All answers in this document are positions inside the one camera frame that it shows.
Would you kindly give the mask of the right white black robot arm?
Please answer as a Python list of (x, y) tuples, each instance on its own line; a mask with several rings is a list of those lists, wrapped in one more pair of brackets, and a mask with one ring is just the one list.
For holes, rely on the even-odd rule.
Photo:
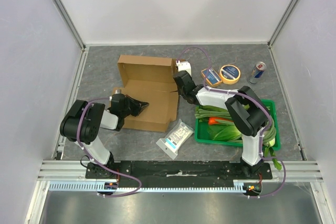
[(173, 79), (179, 95), (189, 104), (209, 105), (228, 111), (234, 125), (242, 133), (243, 153), (240, 172), (245, 178), (254, 178), (259, 173), (264, 159), (262, 153), (264, 132), (272, 125), (272, 117), (261, 99), (248, 86), (238, 90), (223, 90), (196, 85), (185, 70), (175, 73)]

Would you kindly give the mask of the brown cardboard box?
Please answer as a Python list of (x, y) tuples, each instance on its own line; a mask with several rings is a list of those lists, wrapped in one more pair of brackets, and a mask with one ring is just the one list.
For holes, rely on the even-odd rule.
[(177, 118), (179, 94), (173, 79), (175, 59), (121, 55), (118, 69), (121, 91), (149, 105), (138, 116), (127, 116), (124, 128), (166, 132)]

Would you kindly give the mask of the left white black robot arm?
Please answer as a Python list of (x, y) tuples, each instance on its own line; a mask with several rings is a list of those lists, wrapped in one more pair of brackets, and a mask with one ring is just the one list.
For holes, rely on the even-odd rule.
[(99, 139), (99, 130), (120, 131), (128, 116), (139, 116), (148, 106), (148, 102), (122, 93), (89, 102), (76, 100), (60, 124), (60, 134), (86, 152), (99, 175), (111, 178), (114, 157)]

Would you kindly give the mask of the white plastic packet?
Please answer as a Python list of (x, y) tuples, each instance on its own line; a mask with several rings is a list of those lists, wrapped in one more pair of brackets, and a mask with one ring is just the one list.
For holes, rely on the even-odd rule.
[(160, 138), (156, 145), (174, 160), (178, 156), (181, 145), (193, 134), (194, 130), (179, 119), (172, 130), (164, 138)]

